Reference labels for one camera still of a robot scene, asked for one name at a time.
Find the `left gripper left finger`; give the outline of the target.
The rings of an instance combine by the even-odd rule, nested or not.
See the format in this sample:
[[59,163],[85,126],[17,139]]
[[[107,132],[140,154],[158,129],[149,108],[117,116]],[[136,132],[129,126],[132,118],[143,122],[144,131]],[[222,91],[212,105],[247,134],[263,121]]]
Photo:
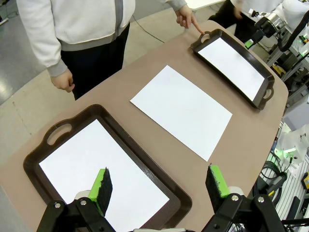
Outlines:
[[113,232],[105,218],[112,195],[112,181],[108,168],[100,169],[86,197],[51,201],[37,228],[38,232]]

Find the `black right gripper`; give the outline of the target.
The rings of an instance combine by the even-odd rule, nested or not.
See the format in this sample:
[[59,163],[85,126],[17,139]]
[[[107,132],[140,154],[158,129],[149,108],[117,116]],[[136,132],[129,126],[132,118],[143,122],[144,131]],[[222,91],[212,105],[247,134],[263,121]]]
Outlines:
[[267,18],[260,18],[254,26],[256,27],[257,31],[248,41],[244,43],[247,49],[250,49],[252,46],[261,41],[264,36],[271,36],[271,23]]

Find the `person's left hand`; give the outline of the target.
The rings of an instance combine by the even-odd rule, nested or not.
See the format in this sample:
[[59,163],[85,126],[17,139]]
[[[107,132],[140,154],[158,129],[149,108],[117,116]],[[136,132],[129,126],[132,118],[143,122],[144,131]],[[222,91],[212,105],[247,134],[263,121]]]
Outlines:
[[197,29],[197,31],[204,35],[205,33],[201,30],[197,19],[191,9],[184,5],[182,8],[175,12],[177,19],[176,22],[185,29],[189,29],[192,25]]

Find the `person's right hand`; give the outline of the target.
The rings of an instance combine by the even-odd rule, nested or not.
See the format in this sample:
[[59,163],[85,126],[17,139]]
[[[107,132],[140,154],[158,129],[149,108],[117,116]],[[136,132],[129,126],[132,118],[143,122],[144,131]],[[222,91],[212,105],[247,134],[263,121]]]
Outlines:
[[73,91],[75,84],[73,83],[73,76],[69,69],[56,77],[51,77],[52,84],[61,90],[65,90],[66,92],[70,93]]

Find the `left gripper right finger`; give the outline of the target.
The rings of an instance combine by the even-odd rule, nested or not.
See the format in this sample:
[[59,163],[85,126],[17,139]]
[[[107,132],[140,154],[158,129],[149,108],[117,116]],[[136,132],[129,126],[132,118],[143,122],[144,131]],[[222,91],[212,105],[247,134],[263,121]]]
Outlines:
[[284,232],[277,211],[268,195],[249,199],[230,192],[217,165],[207,170],[206,188],[214,215],[204,227],[206,232],[227,232],[233,224],[242,224],[247,232]]

